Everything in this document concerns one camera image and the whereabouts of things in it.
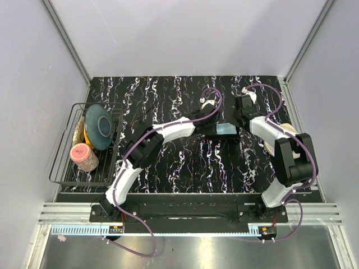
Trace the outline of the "light blue cloth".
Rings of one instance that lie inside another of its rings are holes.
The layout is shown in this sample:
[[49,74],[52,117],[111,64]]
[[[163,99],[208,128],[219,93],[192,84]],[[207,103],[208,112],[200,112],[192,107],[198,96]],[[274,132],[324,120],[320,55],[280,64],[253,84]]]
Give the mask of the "light blue cloth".
[[230,123],[221,123],[216,125],[217,135],[235,135],[236,127]]

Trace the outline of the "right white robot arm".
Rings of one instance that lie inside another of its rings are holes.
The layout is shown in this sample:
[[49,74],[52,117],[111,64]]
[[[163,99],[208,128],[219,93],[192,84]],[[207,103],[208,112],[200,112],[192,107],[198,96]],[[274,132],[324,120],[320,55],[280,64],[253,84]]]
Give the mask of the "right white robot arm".
[[234,125],[261,138],[274,149],[271,163],[275,178],[255,205],[255,217],[267,222],[280,211],[286,199],[297,189],[315,180],[318,167],[307,133],[286,131],[262,115],[249,94],[235,98]]

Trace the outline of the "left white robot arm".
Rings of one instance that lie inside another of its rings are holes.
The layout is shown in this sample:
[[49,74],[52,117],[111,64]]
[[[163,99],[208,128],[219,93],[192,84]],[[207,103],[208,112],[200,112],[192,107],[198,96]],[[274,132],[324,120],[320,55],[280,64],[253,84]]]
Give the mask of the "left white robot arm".
[[219,108],[210,100],[200,110],[177,120],[152,126],[141,123],[128,141],[119,174],[99,202],[102,216],[117,221],[121,216],[119,205],[126,201],[137,176],[156,160],[163,144],[211,129]]

